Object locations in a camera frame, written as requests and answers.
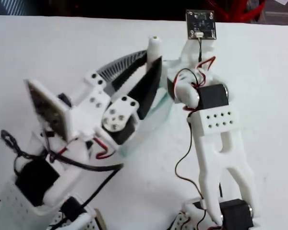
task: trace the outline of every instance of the red wire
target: red wire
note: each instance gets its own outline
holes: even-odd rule
[[[110,155],[106,155],[108,153],[108,147],[99,139],[97,138],[94,138],[93,139],[100,147],[103,148],[104,151],[102,152],[99,152],[96,154],[95,158],[98,159],[98,160],[101,160],[101,159],[105,159],[105,158],[108,158],[110,156],[112,156],[115,152],[113,152],[112,154]]]
[[[61,155],[63,152],[65,152],[67,150],[67,148],[66,147],[64,147],[64,148],[62,148],[57,154],[58,155]]]
[[[217,227],[209,227],[207,230],[220,230],[222,227],[217,226]]]
[[[206,60],[206,61],[204,61],[204,62],[200,62],[200,63],[196,66],[196,69],[198,69],[201,65],[210,62],[210,63],[209,63],[209,66],[208,66],[208,69],[207,69],[207,70],[209,70],[210,67],[211,67],[211,65],[212,65],[212,63],[215,61],[215,59],[216,59],[216,57],[213,56],[213,57],[209,58],[208,60]],[[203,85],[206,84],[206,75],[203,74],[200,70],[199,70],[199,72],[201,73],[201,75],[202,75],[202,77],[203,77],[203,81],[200,83],[200,86],[203,86]]]

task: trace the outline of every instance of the circuit board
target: circuit board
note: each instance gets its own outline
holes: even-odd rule
[[[197,39],[196,33],[202,32],[201,39],[216,40],[216,21],[213,11],[186,10],[188,38]]]

